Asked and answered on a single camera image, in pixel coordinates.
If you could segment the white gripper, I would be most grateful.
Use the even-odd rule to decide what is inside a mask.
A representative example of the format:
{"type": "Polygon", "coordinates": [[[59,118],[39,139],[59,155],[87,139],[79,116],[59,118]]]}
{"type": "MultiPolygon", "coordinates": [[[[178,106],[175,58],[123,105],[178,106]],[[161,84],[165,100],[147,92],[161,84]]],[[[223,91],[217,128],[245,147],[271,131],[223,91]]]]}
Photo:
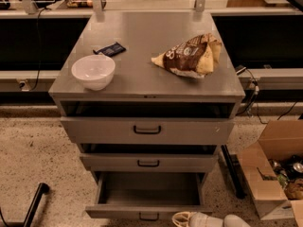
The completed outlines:
{"type": "Polygon", "coordinates": [[[178,212],[171,218],[176,227],[251,227],[236,215],[214,218],[204,213],[178,212]]]}

